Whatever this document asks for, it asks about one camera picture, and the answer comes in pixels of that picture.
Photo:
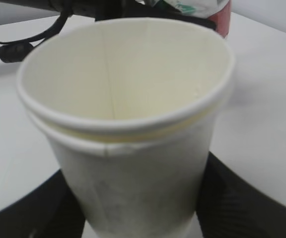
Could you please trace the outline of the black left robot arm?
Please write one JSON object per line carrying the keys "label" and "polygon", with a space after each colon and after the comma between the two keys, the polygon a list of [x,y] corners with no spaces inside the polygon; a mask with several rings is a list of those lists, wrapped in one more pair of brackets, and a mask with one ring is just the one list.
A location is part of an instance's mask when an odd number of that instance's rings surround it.
{"label": "black left robot arm", "polygon": [[146,6],[135,0],[1,0],[2,3],[48,11],[61,12],[69,8],[69,14],[108,20],[133,17]]}

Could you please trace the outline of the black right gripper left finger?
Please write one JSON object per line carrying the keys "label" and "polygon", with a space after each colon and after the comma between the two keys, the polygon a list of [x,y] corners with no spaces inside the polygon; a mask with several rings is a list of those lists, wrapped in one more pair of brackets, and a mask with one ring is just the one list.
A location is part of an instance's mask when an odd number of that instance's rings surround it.
{"label": "black right gripper left finger", "polygon": [[80,238],[84,225],[61,171],[0,211],[0,238]]}

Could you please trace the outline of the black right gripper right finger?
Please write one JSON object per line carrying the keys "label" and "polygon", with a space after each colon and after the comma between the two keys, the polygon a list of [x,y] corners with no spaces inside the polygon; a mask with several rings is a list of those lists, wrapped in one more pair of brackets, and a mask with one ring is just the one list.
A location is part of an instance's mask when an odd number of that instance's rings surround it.
{"label": "black right gripper right finger", "polygon": [[196,213],[205,238],[286,238],[286,207],[209,153]]}

